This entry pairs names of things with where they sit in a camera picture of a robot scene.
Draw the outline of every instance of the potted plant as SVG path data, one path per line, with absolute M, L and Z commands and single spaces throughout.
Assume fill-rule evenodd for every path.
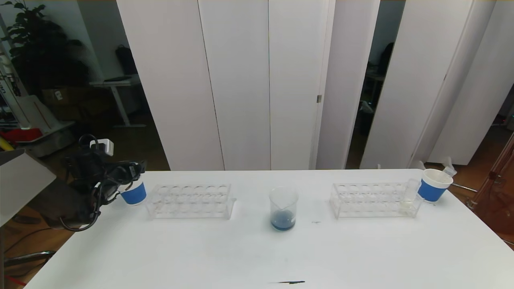
M 56 86 L 85 86 L 88 67 L 77 58 L 82 43 L 68 39 L 61 26 L 46 19 L 45 5 L 29 9 L 25 1 L 7 1 L 21 12 L 7 27 L 2 41 L 11 39 L 11 62 L 29 94 L 41 95 L 42 89 Z

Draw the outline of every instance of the black bag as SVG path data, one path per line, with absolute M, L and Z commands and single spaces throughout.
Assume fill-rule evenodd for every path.
M 136 63 L 134 62 L 130 48 L 126 48 L 123 45 L 118 46 L 118 49 L 116 49 L 116 57 L 118 57 L 118 61 L 121 64 L 123 74 L 137 74 Z

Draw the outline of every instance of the white partition panel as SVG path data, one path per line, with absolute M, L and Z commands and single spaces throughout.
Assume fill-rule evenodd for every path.
M 269 170 L 268 2 L 199 0 L 226 170 Z
M 413 155 L 410 164 L 411 167 L 417 166 L 419 161 L 427 162 L 429 160 L 430 153 L 434 149 L 437 139 L 449 118 L 450 111 L 456 103 L 459 92 L 466 80 L 469 68 L 471 67 L 476 52 L 478 51 L 495 4 L 495 1 L 475 0 L 473 2 L 468 15 L 466 27 L 464 28 L 461 40 L 459 41 L 457 50 L 453 56 L 450 68 L 446 73 L 446 78 L 441 86 L 435 106 L 432 109 L 429 122 L 425 126 L 425 131 L 423 132 L 419 145 Z M 475 119 L 476 117 L 477 115 L 472 115 L 468 121 Z M 456 151 L 461 151 L 460 141 Z M 439 162 L 446 162 L 446 157 L 442 156 L 436 159 Z
M 409 166 L 471 4 L 471 0 L 406 2 L 360 168 Z
M 171 170 L 223 170 L 197 1 L 118 1 Z
M 336 2 L 317 169 L 344 169 L 346 164 L 379 3 Z
M 514 83 L 514 2 L 497 1 L 437 143 L 428 159 L 467 165 Z
M 271 169 L 316 161 L 333 0 L 269 0 Z

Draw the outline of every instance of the glass beaker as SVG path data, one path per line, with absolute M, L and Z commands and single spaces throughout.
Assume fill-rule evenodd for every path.
M 287 231 L 296 222 L 296 203 L 298 193 L 293 187 L 277 187 L 269 193 L 271 203 L 270 221 L 273 228 Z

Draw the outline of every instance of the blue and white paper cup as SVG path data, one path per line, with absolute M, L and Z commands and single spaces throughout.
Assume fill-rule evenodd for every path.
M 146 198 L 146 190 L 141 179 L 134 181 L 130 187 L 128 185 L 120 186 L 118 191 L 129 205 L 139 205 Z
M 446 173 L 436 169 L 426 169 L 423 171 L 418 194 L 427 202 L 437 202 L 452 183 L 453 178 Z

